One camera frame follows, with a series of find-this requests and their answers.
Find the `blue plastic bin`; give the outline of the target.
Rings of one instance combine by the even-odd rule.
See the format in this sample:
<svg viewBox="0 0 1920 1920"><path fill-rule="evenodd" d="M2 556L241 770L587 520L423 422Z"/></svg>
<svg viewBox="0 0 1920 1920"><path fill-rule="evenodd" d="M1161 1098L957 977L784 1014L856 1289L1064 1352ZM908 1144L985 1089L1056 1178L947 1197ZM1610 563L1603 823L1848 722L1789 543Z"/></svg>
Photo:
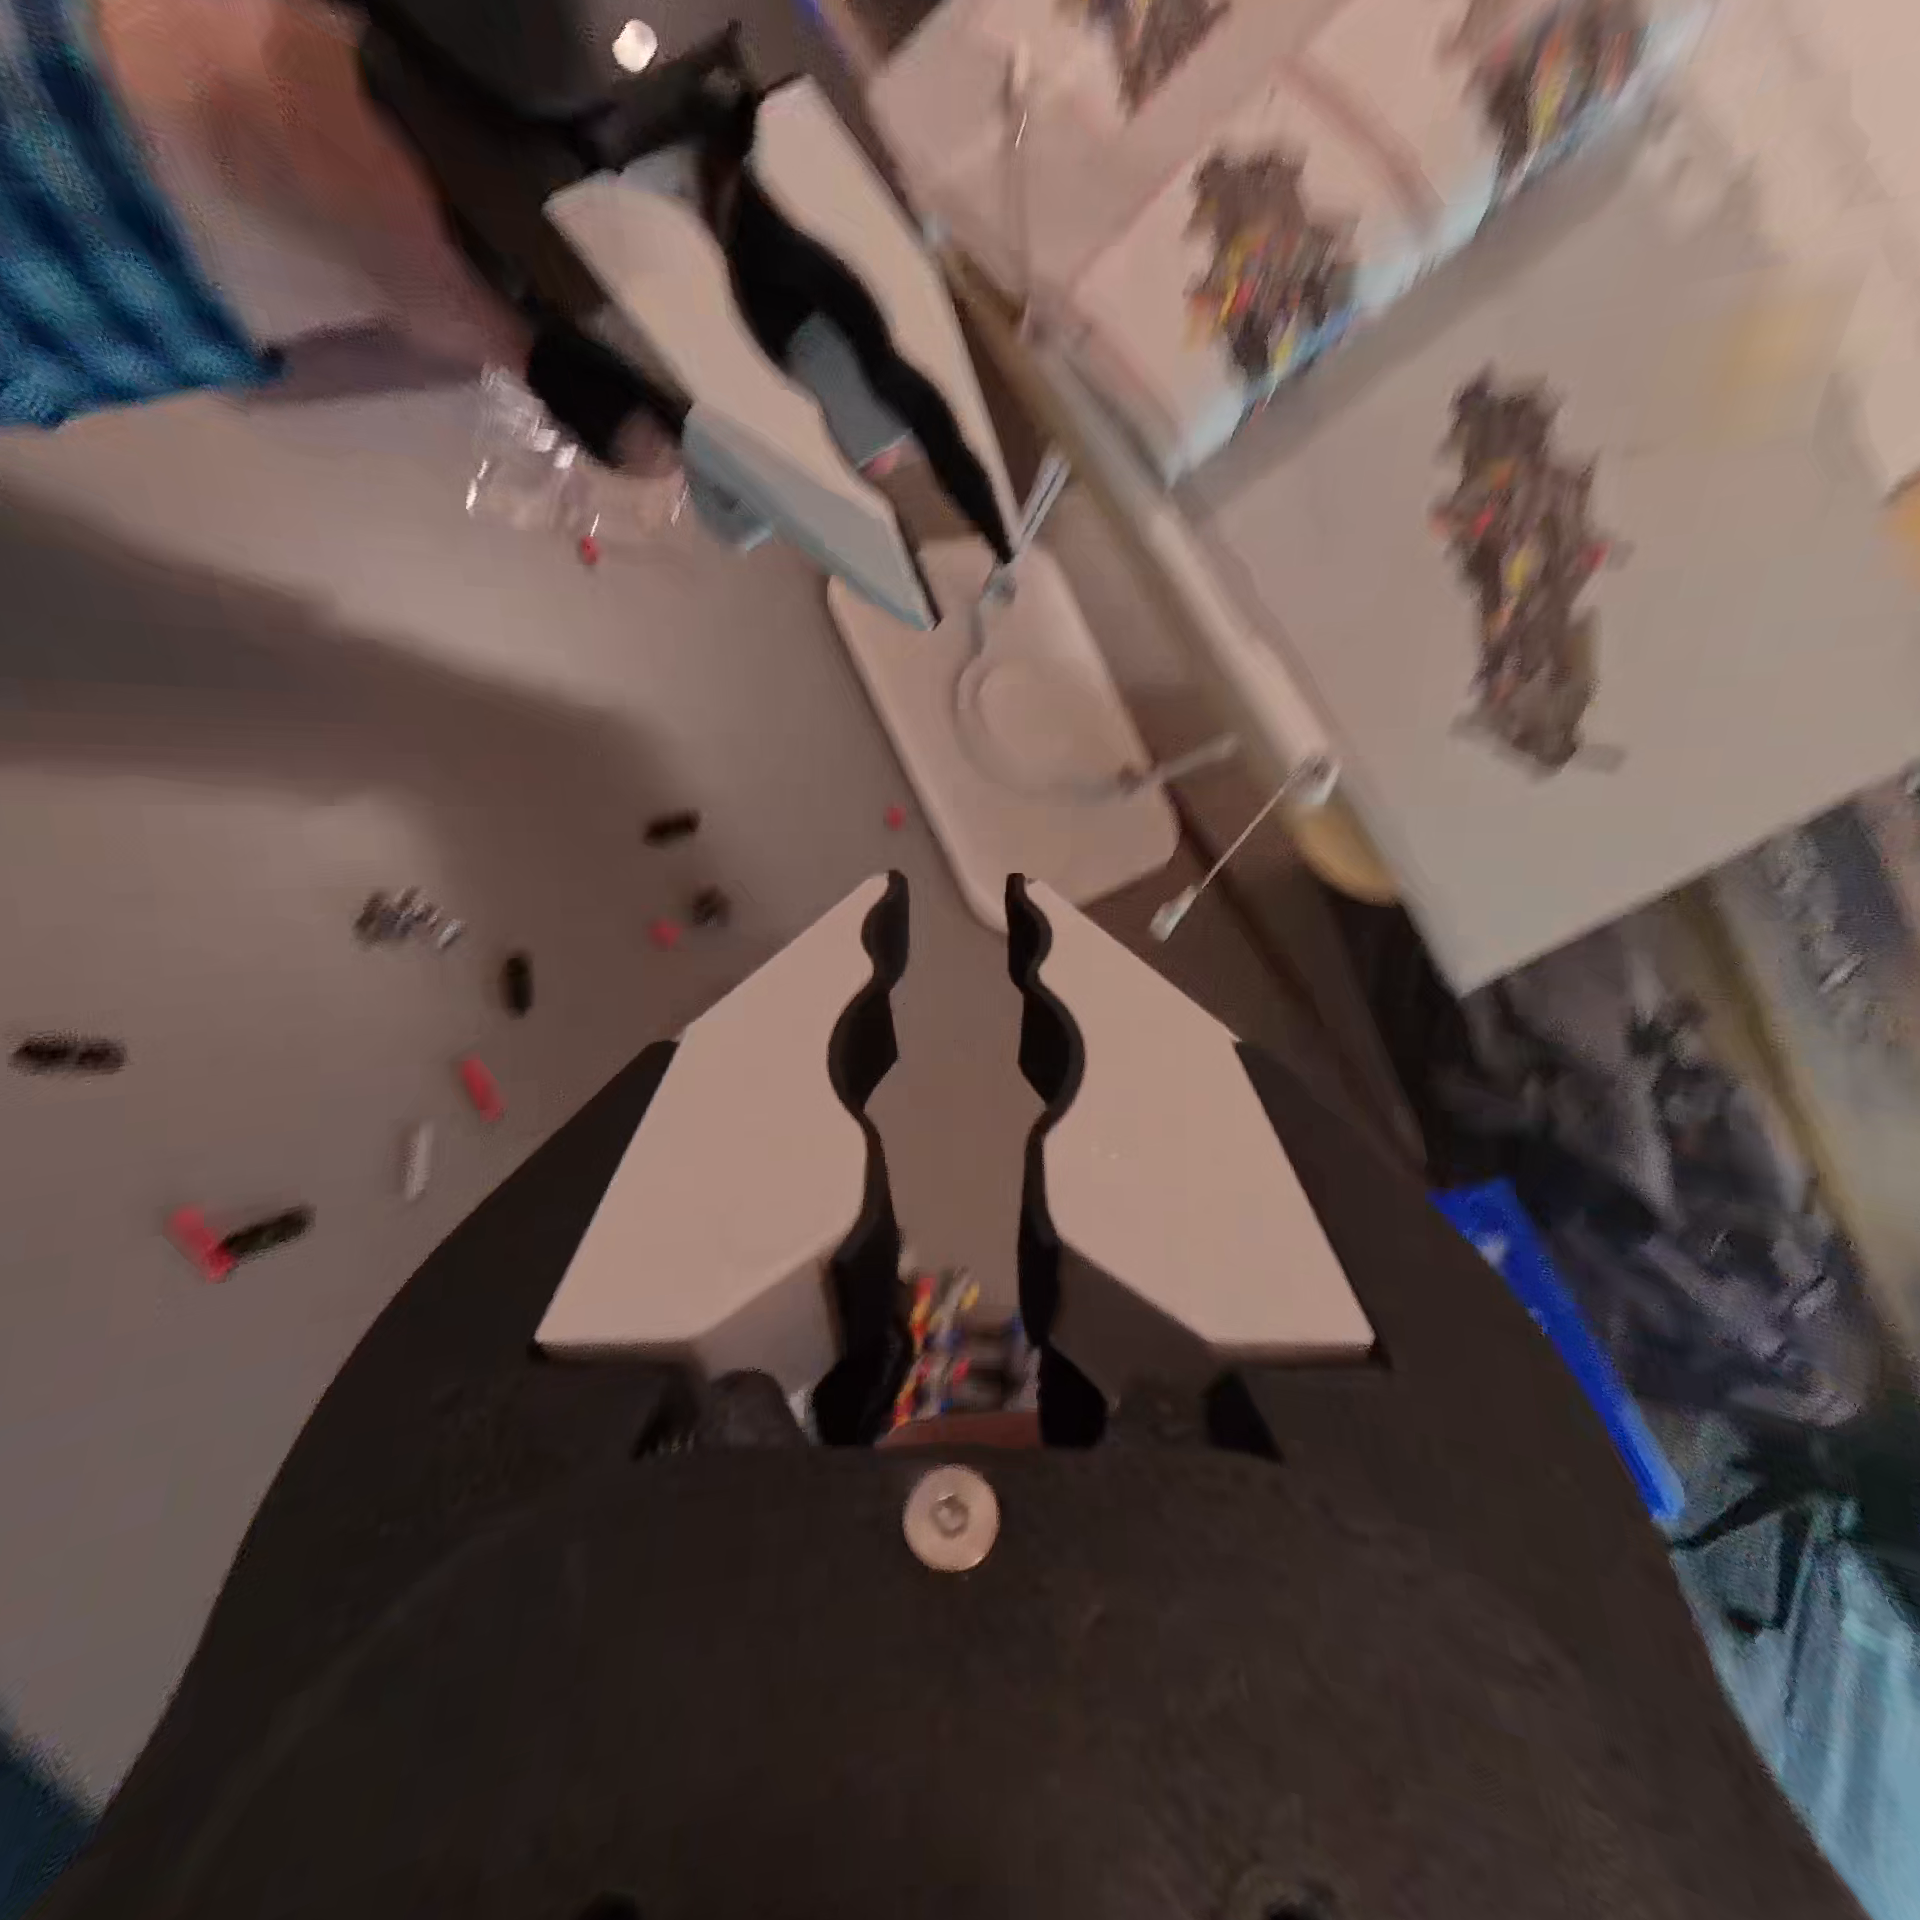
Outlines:
<svg viewBox="0 0 1920 1920"><path fill-rule="evenodd" d="M1562 1356L1569 1378L1598 1414L1648 1516L1668 1526L1688 1506L1685 1484L1651 1430L1616 1361L1606 1355L1572 1289L1549 1261L1549 1248L1508 1182L1441 1187L1435 1210L1500 1277L1534 1329Z"/></svg>

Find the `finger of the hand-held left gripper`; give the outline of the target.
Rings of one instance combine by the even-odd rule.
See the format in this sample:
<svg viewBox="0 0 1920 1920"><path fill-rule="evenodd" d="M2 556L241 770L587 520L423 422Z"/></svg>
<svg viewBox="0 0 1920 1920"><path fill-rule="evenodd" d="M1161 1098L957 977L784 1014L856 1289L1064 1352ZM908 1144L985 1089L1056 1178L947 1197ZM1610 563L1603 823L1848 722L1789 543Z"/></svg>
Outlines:
<svg viewBox="0 0 1920 1920"><path fill-rule="evenodd" d="M939 612L893 503L840 452L820 403L754 343L727 263L685 201L590 176L544 205L615 313L615 336L688 399L685 462L905 628Z"/></svg>
<svg viewBox="0 0 1920 1920"><path fill-rule="evenodd" d="M737 86L737 306L777 365L822 320L998 567L1016 563L1008 482L951 303L875 166L801 77Z"/></svg>

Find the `black lego set box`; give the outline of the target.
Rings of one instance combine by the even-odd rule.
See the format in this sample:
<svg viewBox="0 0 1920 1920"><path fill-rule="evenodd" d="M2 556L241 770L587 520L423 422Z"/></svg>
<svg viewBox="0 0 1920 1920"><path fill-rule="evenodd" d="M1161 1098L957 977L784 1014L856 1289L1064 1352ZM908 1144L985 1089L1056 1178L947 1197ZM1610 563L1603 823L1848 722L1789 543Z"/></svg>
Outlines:
<svg viewBox="0 0 1920 1920"><path fill-rule="evenodd" d="M1917 770L1493 987L1402 931L1395 1062L1444 1177L1513 1184L1641 1399L1733 1431L1692 1553L1825 1532L1917 1628Z"/></svg>

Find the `multicolour lego technic assembly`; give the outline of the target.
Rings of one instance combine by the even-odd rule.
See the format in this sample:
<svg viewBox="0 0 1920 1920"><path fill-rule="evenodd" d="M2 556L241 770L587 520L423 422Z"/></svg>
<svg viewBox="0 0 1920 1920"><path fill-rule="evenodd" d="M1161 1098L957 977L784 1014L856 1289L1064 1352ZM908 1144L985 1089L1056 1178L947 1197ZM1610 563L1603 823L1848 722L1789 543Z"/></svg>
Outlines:
<svg viewBox="0 0 1920 1920"><path fill-rule="evenodd" d="M961 1414L1034 1414L1040 1356L1018 1309L984 1305L967 1267L925 1270L908 1283L908 1356L888 1427Z"/></svg>

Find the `person's left hand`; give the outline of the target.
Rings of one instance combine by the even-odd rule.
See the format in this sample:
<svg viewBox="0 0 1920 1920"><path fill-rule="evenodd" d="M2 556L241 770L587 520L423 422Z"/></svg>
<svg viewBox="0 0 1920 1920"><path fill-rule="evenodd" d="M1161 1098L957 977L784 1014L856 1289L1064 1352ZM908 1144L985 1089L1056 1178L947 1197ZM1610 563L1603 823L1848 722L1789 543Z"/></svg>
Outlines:
<svg viewBox="0 0 1920 1920"><path fill-rule="evenodd" d="M564 148L471 110L362 2L87 2L83 27L214 287L278 362L260 408L508 370L603 465L678 465L682 403L597 336L603 291L546 220Z"/></svg>

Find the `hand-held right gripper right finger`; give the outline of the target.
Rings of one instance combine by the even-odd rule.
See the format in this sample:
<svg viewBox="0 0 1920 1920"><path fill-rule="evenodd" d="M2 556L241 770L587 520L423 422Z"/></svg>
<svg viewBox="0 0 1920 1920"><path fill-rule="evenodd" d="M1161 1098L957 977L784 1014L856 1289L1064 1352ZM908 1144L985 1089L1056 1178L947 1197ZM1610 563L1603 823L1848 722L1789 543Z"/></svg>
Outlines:
<svg viewBox="0 0 1920 1920"><path fill-rule="evenodd" d="M1253 1053L1079 905L1003 889L1018 1067L1018 1309L1037 1431L1092 1450L1130 1402L1264 1450L1248 1378L1349 1368L1376 1332L1253 1077Z"/></svg>

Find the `large clear plastic bag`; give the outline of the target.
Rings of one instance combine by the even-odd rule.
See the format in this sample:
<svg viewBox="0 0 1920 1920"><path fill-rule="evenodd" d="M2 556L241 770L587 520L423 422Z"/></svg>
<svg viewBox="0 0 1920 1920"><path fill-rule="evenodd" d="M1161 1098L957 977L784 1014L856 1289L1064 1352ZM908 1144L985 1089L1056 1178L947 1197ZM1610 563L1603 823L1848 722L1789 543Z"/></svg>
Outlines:
<svg viewBox="0 0 1920 1920"><path fill-rule="evenodd" d="M474 472L465 513L518 531L554 536L577 546L597 523L597 543L663 537L688 514L678 465L629 472L597 462L508 369L477 383Z"/></svg>

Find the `person's plaid shirt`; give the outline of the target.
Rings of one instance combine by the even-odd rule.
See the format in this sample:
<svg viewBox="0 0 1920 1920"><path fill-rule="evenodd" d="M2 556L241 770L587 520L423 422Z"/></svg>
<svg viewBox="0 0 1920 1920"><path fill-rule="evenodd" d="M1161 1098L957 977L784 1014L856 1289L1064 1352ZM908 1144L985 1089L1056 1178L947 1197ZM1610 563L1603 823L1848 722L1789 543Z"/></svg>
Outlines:
<svg viewBox="0 0 1920 1920"><path fill-rule="evenodd" d="M27 1918L93 1832L93 1806L2 1730L2 1918Z"/></svg>

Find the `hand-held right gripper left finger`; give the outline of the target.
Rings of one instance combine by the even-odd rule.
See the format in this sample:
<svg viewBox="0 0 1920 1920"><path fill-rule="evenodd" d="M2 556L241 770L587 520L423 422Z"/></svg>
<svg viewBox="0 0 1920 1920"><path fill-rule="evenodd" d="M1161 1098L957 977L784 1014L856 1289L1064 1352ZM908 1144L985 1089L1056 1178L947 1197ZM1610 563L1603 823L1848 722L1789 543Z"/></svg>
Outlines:
<svg viewBox="0 0 1920 1920"><path fill-rule="evenodd" d="M908 945L908 879L876 873L662 1049L541 1356L765 1375L830 1445L886 1431L911 1342L870 1098Z"/></svg>

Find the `lego instruction book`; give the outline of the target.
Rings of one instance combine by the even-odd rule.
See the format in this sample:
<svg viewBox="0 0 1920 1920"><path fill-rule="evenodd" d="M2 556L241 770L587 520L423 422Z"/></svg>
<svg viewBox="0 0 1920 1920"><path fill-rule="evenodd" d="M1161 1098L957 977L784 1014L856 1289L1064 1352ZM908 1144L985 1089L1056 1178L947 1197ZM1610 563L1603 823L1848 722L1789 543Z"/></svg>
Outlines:
<svg viewBox="0 0 1920 1920"><path fill-rule="evenodd" d="M903 2L865 105L1455 988L1917 754L1915 2Z"/></svg>

